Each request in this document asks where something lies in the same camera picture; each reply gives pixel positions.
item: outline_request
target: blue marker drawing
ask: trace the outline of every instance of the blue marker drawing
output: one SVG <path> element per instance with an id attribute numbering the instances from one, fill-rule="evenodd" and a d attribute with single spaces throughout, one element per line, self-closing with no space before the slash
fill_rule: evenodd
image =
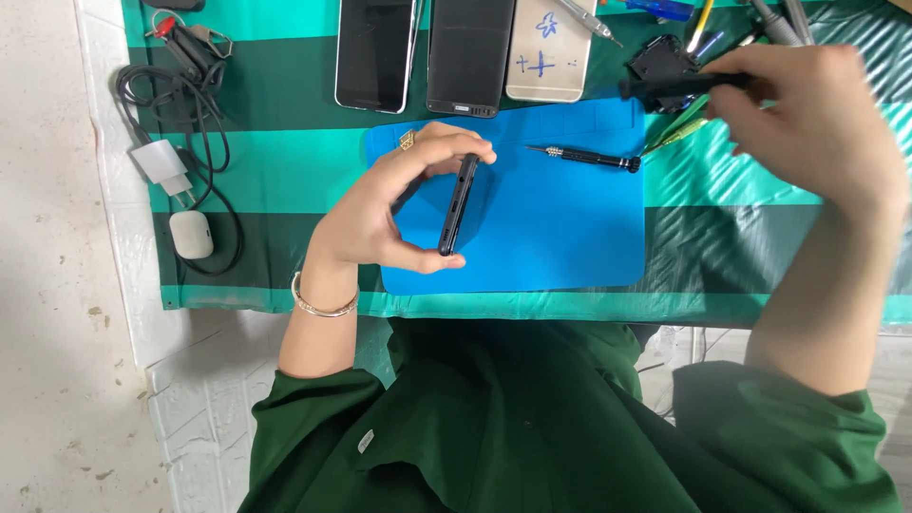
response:
<path id="1" fill-rule="evenodd" d="M 536 30 L 542 31 L 542 39 L 547 39 L 549 34 L 557 34 L 557 22 L 554 21 L 554 13 L 548 13 L 542 18 L 542 23 L 535 26 Z"/>
<path id="2" fill-rule="evenodd" d="M 542 50 L 538 50 L 538 66 L 530 66 L 529 69 L 538 69 L 538 78 L 540 79 L 544 74 L 545 68 L 553 68 L 554 64 L 545 64 L 544 63 L 544 54 Z"/>

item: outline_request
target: sleeve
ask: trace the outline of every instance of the sleeve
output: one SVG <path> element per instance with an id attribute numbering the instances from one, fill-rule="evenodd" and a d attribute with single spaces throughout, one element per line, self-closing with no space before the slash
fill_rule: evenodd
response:
<path id="1" fill-rule="evenodd" d="M 886 425 L 867 392 L 827 397 L 727 361 L 674 373 L 678 429 L 798 511 L 902 511 L 875 460 Z"/>
<path id="2" fill-rule="evenodd" d="M 314 379 L 276 371 L 269 397 L 253 408 L 256 434 L 244 503 L 262 507 L 256 498 L 275 495 L 270 491 L 286 482 L 303 493 L 338 440 L 383 392 L 380 380 L 364 370 Z"/>

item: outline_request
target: right hand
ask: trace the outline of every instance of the right hand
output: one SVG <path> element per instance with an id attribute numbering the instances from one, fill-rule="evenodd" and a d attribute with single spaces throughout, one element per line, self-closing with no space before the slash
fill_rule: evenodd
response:
<path id="1" fill-rule="evenodd" d="M 905 211 L 907 166 L 880 117 L 854 47 L 750 45 L 703 68 L 746 72 L 749 91 L 710 92 L 710 119 L 722 118 L 738 143 L 780 179 L 818 194 L 847 215 L 889 208 Z M 775 105 L 761 109 L 764 100 Z"/>

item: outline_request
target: black phone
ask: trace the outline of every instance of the black phone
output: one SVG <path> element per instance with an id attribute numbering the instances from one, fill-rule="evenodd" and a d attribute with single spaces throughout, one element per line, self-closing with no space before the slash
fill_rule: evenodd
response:
<path id="1" fill-rule="evenodd" d="M 434 2 L 428 59 L 428 110 L 476 118 L 497 115 L 513 8 L 514 0 Z"/>
<path id="2" fill-rule="evenodd" d="M 420 15 L 415 5 L 416 0 L 341 1 L 337 104 L 394 114 L 405 110 L 416 16 Z"/>
<path id="3" fill-rule="evenodd" d="M 462 217 L 465 214 L 465 205 L 469 202 L 469 191 L 475 180 L 478 161 L 478 155 L 469 153 L 462 159 L 459 174 L 456 175 L 453 197 L 450 199 L 447 217 L 444 219 L 443 229 L 440 231 L 440 242 L 437 244 L 437 251 L 444 257 L 452 255 L 456 247 L 456 237 L 459 235 Z"/>

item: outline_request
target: gold ring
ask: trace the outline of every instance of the gold ring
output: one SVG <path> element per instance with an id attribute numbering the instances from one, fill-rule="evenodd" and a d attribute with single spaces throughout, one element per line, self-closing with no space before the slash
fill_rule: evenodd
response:
<path id="1" fill-rule="evenodd" d="M 412 145 L 415 144 L 415 134 L 416 133 L 417 132 L 414 130 L 409 130 L 409 131 L 405 132 L 405 135 L 403 135 L 402 137 L 399 138 L 399 147 L 402 150 L 407 150 L 408 148 L 411 148 Z"/>

